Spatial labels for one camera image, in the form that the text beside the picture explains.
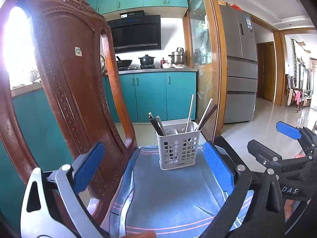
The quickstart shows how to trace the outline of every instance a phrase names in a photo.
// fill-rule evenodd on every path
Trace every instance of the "blue rubber pad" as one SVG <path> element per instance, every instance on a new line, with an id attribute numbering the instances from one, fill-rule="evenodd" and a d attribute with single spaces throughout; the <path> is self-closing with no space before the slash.
<path id="1" fill-rule="evenodd" d="M 280 133 L 283 133 L 284 135 L 292 138 L 293 140 L 300 139 L 302 137 L 299 130 L 291 125 L 288 125 L 287 123 L 284 123 L 282 121 L 279 121 L 276 124 L 276 130 Z"/>
<path id="2" fill-rule="evenodd" d="M 211 142 L 204 144 L 202 152 L 221 189 L 231 194 L 234 189 L 234 176 L 222 160 L 220 152 Z"/>
<path id="3" fill-rule="evenodd" d="M 74 176 L 73 191 L 78 194 L 84 191 L 96 173 L 105 155 L 105 146 L 101 142 L 94 145 L 87 154 L 87 158 Z"/>

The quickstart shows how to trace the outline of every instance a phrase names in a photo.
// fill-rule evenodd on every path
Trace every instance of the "hanging plant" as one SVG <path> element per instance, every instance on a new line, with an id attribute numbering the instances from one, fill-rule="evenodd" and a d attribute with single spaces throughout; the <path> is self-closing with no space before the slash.
<path id="1" fill-rule="evenodd" d="M 294 39 L 292 39 L 292 46 L 293 46 L 293 55 L 294 55 L 294 77 L 295 77 L 295 86 L 297 86 L 297 57 L 296 57 L 296 51 L 295 51 L 295 42 Z"/>

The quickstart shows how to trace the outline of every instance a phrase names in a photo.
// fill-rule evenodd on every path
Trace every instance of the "refrigerator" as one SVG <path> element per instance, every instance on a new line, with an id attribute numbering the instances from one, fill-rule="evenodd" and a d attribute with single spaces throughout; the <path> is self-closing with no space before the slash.
<path id="1" fill-rule="evenodd" d="M 228 84 L 224 123 L 251 121 L 256 103 L 258 65 L 251 17 L 220 5 L 227 47 Z"/>

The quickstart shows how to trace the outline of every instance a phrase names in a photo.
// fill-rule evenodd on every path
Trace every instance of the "carved wooden chair back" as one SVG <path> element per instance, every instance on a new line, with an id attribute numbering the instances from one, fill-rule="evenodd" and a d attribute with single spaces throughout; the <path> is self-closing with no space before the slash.
<path id="1" fill-rule="evenodd" d="M 3 25 L 14 6 L 21 7 L 31 17 L 36 64 L 73 158 L 88 152 L 98 141 L 106 146 L 105 157 L 88 187 L 93 197 L 88 210 L 100 224 L 137 147 L 122 96 L 110 27 L 84 0 L 6 0 L 1 8 L 1 42 Z M 125 142 L 112 121 L 103 89 L 100 39 L 115 105 L 126 134 Z M 5 124 L 1 120 L 0 135 L 17 171 L 27 182 L 37 164 L 16 119 L 2 47 L 0 43 L 0 110 L 6 120 Z M 19 158 L 15 155 L 17 150 L 21 151 Z"/>

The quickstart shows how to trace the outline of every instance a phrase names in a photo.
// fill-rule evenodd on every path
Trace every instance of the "silver screw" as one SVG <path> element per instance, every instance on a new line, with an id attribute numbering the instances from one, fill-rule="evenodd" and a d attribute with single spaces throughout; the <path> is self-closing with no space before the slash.
<path id="1" fill-rule="evenodd" d="M 267 169 L 267 173 L 268 173 L 269 175 L 273 175 L 273 174 L 274 174 L 274 170 L 273 170 L 272 168 L 268 168 L 268 169 Z"/>
<path id="2" fill-rule="evenodd" d="M 33 173 L 35 175 L 39 174 L 40 172 L 41 172 L 41 169 L 39 167 L 33 169 Z"/>
<path id="3" fill-rule="evenodd" d="M 245 166 L 244 165 L 238 165 L 237 166 L 237 169 L 240 171 L 240 172 L 243 172 L 245 170 Z"/>
<path id="4" fill-rule="evenodd" d="M 70 169 L 70 165 L 69 165 L 69 164 L 62 165 L 62 166 L 61 166 L 61 169 L 62 169 L 63 171 L 68 171 L 68 170 Z"/>

